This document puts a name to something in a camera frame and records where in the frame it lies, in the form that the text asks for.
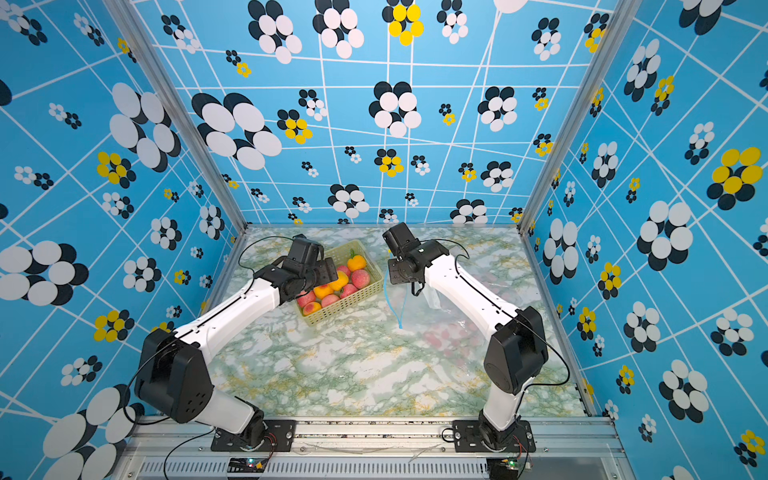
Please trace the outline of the pale green plastic basket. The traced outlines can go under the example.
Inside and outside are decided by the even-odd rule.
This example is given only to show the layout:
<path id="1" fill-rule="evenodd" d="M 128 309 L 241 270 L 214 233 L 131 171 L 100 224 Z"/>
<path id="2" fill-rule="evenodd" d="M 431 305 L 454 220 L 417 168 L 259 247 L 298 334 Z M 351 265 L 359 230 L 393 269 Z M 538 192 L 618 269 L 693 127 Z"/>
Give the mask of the pale green plastic basket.
<path id="1" fill-rule="evenodd" d="M 329 320 L 383 292 L 383 273 L 359 240 L 351 240 L 325 252 L 338 278 L 314 287 L 294 301 L 300 318 L 309 325 Z"/>

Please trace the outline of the clear zip-top bag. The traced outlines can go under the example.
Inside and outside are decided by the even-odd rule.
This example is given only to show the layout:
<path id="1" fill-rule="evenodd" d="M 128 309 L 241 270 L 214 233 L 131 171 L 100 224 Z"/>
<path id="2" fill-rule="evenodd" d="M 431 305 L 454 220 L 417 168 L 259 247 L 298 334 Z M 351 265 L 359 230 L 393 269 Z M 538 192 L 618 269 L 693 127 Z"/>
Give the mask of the clear zip-top bag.
<path id="1" fill-rule="evenodd" d="M 388 307 L 386 350 L 374 356 L 376 389 L 409 395 L 481 391 L 492 385 L 485 368 L 488 339 L 457 307 L 437 293 L 411 295 L 410 287 L 384 283 Z"/>

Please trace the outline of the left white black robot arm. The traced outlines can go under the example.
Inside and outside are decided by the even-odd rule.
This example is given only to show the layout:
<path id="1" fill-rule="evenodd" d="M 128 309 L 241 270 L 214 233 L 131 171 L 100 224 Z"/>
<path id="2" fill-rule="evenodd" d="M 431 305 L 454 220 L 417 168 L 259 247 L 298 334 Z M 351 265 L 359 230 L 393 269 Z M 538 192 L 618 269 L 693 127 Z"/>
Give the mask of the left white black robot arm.
<path id="1" fill-rule="evenodd" d="M 337 279 L 324 247 L 302 234 L 288 253 L 251 272 L 245 285 L 197 319 L 150 333 L 132 379 L 135 395 L 179 423 L 197 422 L 226 432 L 246 447 L 267 436 L 264 412 L 214 386 L 209 364 L 246 327 L 313 288 Z"/>

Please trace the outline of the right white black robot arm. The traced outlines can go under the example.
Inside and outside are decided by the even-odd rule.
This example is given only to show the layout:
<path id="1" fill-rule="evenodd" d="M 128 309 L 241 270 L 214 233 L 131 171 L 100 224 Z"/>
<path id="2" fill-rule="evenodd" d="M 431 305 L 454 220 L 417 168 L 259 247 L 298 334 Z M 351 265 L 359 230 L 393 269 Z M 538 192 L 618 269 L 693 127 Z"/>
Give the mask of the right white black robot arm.
<path id="1" fill-rule="evenodd" d="M 461 267 L 440 241 L 421 241 L 404 223 L 382 238 L 392 254 L 388 273 L 393 284 L 409 284 L 414 296 L 425 287 L 436 290 L 488 341 L 483 366 L 491 387 L 478 417 L 479 435 L 490 450 L 503 450 L 514 439 L 524 394 L 549 359 L 541 314 L 505 301 Z"/>

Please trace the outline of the yellow red blush peach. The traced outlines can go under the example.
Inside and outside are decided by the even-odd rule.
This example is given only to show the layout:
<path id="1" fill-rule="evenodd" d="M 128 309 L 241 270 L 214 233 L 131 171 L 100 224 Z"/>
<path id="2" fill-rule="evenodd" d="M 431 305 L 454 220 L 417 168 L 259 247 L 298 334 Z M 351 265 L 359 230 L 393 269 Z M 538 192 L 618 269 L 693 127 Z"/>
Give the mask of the yellow red blush peach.
<path id="1" fill-rule="evenodd" d="M 326 284 L 326 285 L 320 285 L 320 286 L 315 287 L 313 289 L 313 293 L 315 294 L 315 297 L 318 300 L 322 300 L 325 297 L 333 294 L 334 290 L 333 290 L 333 288 L 329 284 Z"/>

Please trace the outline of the yellow orange peach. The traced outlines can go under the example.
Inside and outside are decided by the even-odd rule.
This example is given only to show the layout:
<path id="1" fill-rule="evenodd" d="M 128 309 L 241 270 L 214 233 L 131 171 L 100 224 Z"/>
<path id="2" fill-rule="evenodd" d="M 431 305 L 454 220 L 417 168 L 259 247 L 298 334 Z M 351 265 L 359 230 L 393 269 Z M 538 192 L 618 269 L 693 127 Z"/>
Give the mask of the yellow orange peach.
<path id="1" fill-rule="evenodd" d="M 349 276 L 344 271 L 337 271 L 337 279 L 329 283 L 334 292 L 341 292 L 349 284 Z"/>

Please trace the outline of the pink peach right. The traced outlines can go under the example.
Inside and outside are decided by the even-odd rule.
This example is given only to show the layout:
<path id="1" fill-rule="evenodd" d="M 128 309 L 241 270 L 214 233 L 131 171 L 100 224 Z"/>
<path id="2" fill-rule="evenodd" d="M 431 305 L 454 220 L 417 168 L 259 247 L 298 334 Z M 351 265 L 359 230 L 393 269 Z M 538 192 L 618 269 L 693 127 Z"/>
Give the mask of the pink peach right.
<path id="1" fill-rule="evenodd" d="M 358 290 L 362 290 L 371 283 L 370 274 L 365 269 L 352 271 L 350 283 Z"/>

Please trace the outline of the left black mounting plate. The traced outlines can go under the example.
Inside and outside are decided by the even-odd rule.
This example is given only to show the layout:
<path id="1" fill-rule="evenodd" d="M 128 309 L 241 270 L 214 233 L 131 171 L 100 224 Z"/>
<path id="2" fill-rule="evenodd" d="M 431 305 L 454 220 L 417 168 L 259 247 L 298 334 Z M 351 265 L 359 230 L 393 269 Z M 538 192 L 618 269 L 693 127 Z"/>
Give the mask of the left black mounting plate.
<path id="1" fill-rule="evenodd" d="M 289 452 L 295 438 L 297 421 L 267 419 L 249 426 L 241 434 L 217 429 L 211 444 L 214 452 Z"/>

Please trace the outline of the black mounting plate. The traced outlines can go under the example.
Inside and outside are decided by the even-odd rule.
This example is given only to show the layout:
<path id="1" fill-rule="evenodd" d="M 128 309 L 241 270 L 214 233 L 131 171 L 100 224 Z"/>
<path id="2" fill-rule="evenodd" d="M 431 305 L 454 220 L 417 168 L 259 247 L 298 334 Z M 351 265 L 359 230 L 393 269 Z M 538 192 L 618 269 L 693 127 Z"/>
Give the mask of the black mounting plate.
<path id="1" fill-rule="evenodd" d="M 486 421 L 454 420 L 451 430 L 458 453 L 525 454 L 537 450 L 531 425 L 525 420 L 517 420 L 503 431 Z"/>
<path id="2" fill-rule="evenodd" d="M 241 434 L 217 429 L 211 444 L 214 452 L 289 452 L 295 438 L 297 421 L 267 419 L 249 426 Z"/>

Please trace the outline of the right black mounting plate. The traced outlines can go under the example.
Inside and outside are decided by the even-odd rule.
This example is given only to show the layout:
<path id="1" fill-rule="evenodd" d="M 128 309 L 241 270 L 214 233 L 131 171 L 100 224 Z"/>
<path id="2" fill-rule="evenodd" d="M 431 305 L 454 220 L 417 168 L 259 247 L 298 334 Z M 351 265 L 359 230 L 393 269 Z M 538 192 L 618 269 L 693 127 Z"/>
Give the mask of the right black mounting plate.
<path id="1" fill-rule="evenodd" d="M 486 421 L 454 420 L 451 430 L 458 453 L 525 454 L 537 450 L 531 425 L 525 420 L 517 420 L 503 431 Z"/>

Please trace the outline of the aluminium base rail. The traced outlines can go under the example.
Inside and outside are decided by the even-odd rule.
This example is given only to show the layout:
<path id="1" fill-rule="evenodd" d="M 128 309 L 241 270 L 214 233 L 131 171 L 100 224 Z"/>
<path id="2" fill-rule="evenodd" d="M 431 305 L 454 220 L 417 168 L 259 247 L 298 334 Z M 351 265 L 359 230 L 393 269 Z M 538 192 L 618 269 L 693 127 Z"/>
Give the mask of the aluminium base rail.
<path id="1" fill-rule="evenodd" d="M 606 418 L 534 418 L 503 451 L 468 418 L 276 418 L 276 439 L 238 450 L 204 426 L 140 427 L 116 479 L 634 479 Z"/>

